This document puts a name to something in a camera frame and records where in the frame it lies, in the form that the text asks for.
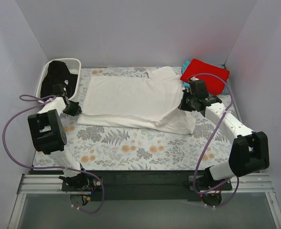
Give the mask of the white t shirt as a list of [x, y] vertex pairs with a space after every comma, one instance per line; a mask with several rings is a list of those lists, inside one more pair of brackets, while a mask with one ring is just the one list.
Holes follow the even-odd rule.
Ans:
[[148, 71], [147, 77], [93, 76], [77, 123], [192, 134], [196, 119], [178, 108], [183, 89], [169, 66]]

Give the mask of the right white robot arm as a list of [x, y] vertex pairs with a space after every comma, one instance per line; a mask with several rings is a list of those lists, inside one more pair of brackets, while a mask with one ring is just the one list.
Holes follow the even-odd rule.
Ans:
[[242, 177], [270, 166], [267, 135], [243, 125], [215, 95], [209, 95], [204, 80], [191, 80], [179, 108], [200, 112], [213, 122], [232, 144], [228, 161], [205, 169], [204, 185], [216, 189], [221, 180]]

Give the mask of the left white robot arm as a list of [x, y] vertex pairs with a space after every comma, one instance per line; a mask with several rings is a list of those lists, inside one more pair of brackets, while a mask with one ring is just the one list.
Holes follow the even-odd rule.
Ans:
[[49, 100], [41, 111], [28, 116], [28, 124], [31, 132], [34, 148], [52, 158], [61, 167], [64, 175], [59, 178], [68, 186], [77, 190], [86, 190], [89, 179], [82, 173], [84, 168], [70, 153], [67, 144], [65, 129], [60, 120], [62, 113], [70, 116], [78, 116], [82, 113], [78, 102], [70, 101], [65, 86], [56, 84], [53, 86], [52, 95], [56, 98]]

